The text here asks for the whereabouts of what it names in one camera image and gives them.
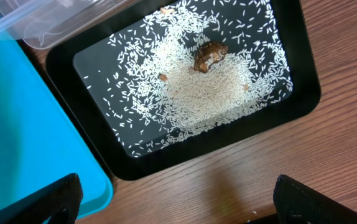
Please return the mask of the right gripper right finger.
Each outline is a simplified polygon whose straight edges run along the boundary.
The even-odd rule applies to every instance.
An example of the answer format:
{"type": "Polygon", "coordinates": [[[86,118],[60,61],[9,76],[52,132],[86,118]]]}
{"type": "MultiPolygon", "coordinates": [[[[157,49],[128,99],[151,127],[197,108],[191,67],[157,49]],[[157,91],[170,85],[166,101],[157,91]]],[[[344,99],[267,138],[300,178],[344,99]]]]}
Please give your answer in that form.
{"type": "Polygon", "coordinates": [[[357,224],[357,212],[287,175],[278,176],[273,201],[280,223],[357,224]]]}

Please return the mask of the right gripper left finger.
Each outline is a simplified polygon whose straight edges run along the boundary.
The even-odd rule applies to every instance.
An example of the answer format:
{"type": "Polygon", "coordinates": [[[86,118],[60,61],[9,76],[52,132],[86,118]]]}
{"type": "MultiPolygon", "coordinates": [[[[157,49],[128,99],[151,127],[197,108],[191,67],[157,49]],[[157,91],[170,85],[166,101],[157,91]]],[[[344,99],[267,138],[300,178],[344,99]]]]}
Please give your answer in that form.
{"type": "Polygon", "coordinates": [[[80,178],[71,173],[0,210],[0,224],[74,224],[82,199],[80,178]]]}

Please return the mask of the white rice heap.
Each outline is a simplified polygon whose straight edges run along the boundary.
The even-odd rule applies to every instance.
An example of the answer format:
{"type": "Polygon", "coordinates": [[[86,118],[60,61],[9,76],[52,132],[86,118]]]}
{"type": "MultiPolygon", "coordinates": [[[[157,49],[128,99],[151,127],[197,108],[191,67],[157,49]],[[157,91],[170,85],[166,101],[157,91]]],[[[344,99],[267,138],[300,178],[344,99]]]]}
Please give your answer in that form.
{"type": "Polygon", "coordinates": [[[175,1],[78,52],[73,65],[124,152],[134,158],[251,115],[290,96],[270,1],[175,1]],[[196,50],[228,53],[207,73],[196,50]]]}

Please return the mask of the brown food scrap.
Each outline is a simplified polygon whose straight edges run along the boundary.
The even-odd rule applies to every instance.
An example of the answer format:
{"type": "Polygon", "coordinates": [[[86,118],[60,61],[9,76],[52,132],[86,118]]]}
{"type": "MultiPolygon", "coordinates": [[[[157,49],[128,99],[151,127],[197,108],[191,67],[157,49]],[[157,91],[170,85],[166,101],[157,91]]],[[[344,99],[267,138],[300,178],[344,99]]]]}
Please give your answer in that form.
{"type": "Polygon", "coordinates": [[[195,52],[193,69],[207,73],[210,67],[222,61],[228,53],[228,46],[222,42],[211,40],[202,44],[195,52]]]}

